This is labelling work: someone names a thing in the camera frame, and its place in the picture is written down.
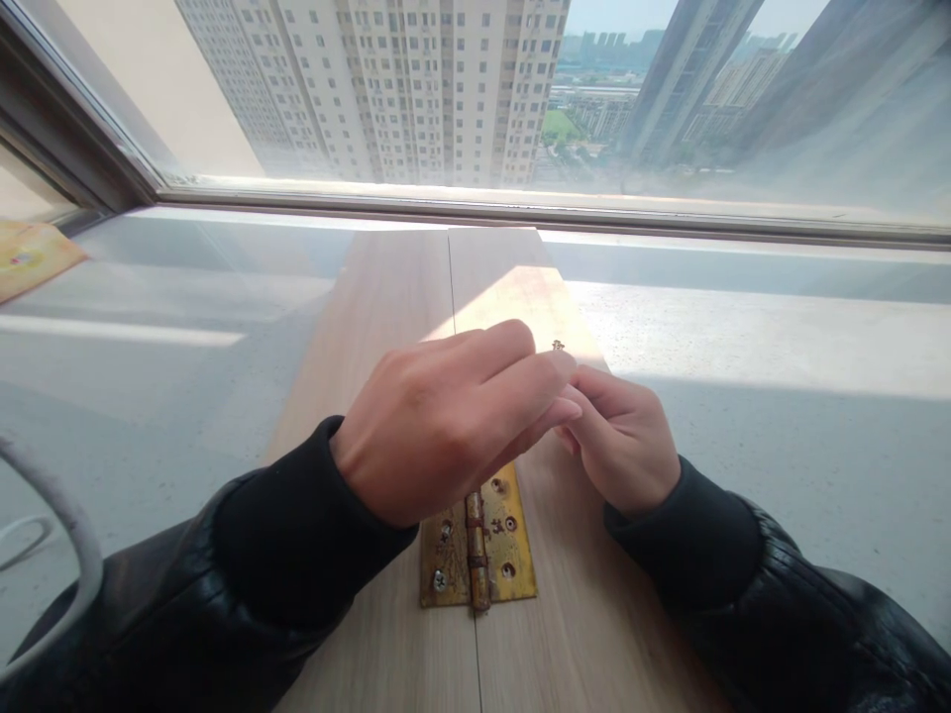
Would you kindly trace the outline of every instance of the cuff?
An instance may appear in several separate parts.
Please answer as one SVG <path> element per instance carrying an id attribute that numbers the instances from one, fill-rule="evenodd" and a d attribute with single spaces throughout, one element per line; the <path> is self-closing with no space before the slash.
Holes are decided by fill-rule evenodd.
<path id="1" fill-rule="evenodd" d="M 740 498 L 681 458 L 681 479 L 667 500 L 628 520 L 604 506 L 604 526 L 654 580 L 661 597 L 686 609 L 736 601 L 756 573 L 759 527 Z"/>
<path id="2" fill-rule="evenodd" d="M 235 593 L 262 619 L 316 628 L 416 538 L 418 526 L 379 521 L 330 453 L 342 416 L 238 487 L 215 516 L 215 557 Z"/>

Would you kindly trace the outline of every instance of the jacket sleeve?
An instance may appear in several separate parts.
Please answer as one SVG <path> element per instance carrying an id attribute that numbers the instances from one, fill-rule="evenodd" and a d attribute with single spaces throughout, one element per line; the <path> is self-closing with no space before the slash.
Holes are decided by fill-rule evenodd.
<path id="1" fill-rule="evenodd" d="M 903 609 L 681 466 L 657 510 L 604 521 L 738 711 L 951 710 L 951 658 Z"/>
<path id="2" fill-rule="evenodd" d="M 109 557 L 92 607 L 0 690 L 0 710 L 275 706 L 354 596 L 416 536 L 379 522 L 344 482 L 329 446 L 342 421 L 230 482 L 193 520 Z"/>

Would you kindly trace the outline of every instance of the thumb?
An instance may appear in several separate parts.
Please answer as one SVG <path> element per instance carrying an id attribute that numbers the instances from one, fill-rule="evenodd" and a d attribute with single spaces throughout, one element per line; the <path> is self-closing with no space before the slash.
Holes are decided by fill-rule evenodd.
<path id="1" fill-rule="evenodd" d="M 594 408 L 587 396 L 573 386 L 567 386 L 562 396 L 581 407 L 581 417 L 569 421 L 563 428 L 571 431 L 583 451 L 605 453 L 616 436 L 614 427 Z"/>

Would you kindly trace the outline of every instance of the hinge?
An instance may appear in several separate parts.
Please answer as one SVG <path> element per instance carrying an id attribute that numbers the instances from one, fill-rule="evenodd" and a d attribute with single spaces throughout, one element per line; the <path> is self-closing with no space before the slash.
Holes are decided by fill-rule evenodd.
<path id="1" fill-rule="evenodd" d="M 466 500 L 423 522 L 419 603 L 424 608 L 538 596 L 515 465 Z"/>

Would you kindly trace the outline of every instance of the white cable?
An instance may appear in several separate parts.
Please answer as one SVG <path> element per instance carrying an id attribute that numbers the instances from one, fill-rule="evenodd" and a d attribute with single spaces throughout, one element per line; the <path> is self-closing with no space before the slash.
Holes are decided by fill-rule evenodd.
<path id="1" fill-rule="evenodd" d="M 48 515 L 30 515 L 29 517 L 14 520 L 3 530 L 0 530 L 0 546 L 2 546 L 3 541 L 10 537 L 17 530 L 22 527 L 26 527 L 27 525 L 33 525 L 33 523 L 36 523 L 40 526 L 40 536 L 22 548 L 15 555 L 10 555 L 5 560 L 0 562 L 0 572 L 5 569 L 9 569 L 14 564 L 19 564 L 25 560 L 37 547 L 42 545 L 47 540 L 47 538 L 53 533 L 53 518 Z"/>
<path id="2" fill-rule="evenodd" d="M 79 583 L 66 613 L 39 641 L 33 644 L 18 659 L 0 670 L 0 685 L 3 685 L 40 657 L 59 637 L 69 631 L 70 627 L 86 612 L 102 585 L 102 555 L 99 552 L 99 542 L 96 540 L 89 518 L 83 512 L 79 503 L 69 495 L 59 478 L 30 463 L 21 449 L 14 446 L 9 439 L 2 437 L 0 437 L 0 458 L 23 476 L 23 479 L 50 506 L 69 536 L 79 560 Z M 11 523 L 10 526 L 4 529 L 3 535 L 0 537 L 5 537 L 13 529 L 22 527 L 26 524 L 25 521 L 42 523 L 44 517 L 34 516 Z M 41 535 L 39 540 L 33 542 L 24 551 L 20 551 L 14 557 L 14 560 L 21 561 L 48 536 L 49 533 Z M 12 563 L 8 560 L 4 562 L 4 565 L 5 567 L 12 566 Z"/>

